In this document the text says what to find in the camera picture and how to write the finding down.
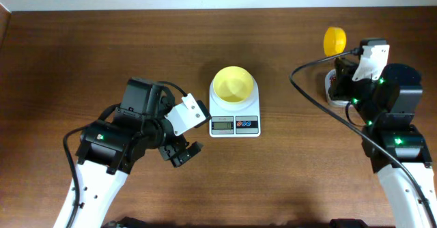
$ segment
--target digital scale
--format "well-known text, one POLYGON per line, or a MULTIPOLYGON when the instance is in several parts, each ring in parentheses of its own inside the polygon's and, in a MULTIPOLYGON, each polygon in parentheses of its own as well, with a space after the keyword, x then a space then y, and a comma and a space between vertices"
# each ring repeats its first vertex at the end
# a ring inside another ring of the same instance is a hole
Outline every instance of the digital scale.
POLYGON ((251 95, 242 102, 222 100, 216 95, 213 83, 210 86, 211 137, 258 137, 261 134, 261 121, 255 79, 251 95))

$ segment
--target wooden tabletop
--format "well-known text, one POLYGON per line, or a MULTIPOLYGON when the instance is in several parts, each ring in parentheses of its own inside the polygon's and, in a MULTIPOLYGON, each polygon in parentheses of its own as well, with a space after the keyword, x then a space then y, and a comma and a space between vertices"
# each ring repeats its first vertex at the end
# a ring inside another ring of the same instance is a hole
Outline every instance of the wooden tabletop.
MULTIPOLYGON (((257 81, 261 136, 191 130, 187 140, 205 146, 179 169, 146 151, 105 222, 392 225, 361 139, 306 101, 288 74, 324 56, 329 26, 345 29, 347 48, 386 38, 390 62, 423 74, 414 124, 437 159, 436 23, 437 8, 14 12, 0 50, 0 226, 54 224, 71 181, 62 137, 121 102, 130 77, 174 82, 209 104, 210 82, 226 66, 257 81)), ((325 102, 332 68, 310 68, 297 81, 325 102)), ((72 152, 78 146, 72 137, 72 152)))

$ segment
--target yellow cup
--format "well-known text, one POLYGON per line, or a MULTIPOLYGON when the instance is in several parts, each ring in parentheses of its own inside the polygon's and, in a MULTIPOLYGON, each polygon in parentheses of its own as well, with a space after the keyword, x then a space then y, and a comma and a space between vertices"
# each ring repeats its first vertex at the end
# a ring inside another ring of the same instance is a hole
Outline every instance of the yellow cup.
POLYGON ((214 77, 213 88, 216 95, 226 102, 242 102, 253 90, 253 78, 240 67, 226 67, 214 77))

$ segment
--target green led light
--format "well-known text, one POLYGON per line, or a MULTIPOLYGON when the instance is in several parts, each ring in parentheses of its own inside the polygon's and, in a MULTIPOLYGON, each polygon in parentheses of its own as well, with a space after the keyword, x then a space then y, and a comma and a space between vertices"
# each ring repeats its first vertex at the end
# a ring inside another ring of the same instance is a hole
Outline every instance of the green led light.
POLYGON ((397 138, 397 139, 395 139, 395 143, 396 143, 397 145, 399 145, 399 144, 402 143, 402 140, 401 140, 400 138, 397 138))

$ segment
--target yellow disc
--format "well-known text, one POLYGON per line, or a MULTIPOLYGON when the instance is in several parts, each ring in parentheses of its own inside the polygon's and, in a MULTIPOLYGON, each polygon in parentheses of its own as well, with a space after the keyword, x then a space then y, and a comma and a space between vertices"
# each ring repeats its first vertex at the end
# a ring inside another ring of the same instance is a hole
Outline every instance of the yellow disc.
POLYGON ((346 47, 346 33, 340 27, 329 27, 323 40, 323 49, 327 57, 342 53, 346 47))
POLYGON ((212 86, 220 99, 242 102, 252 93, 253 79, 244 68, 231 66, 218 71, 212 86))

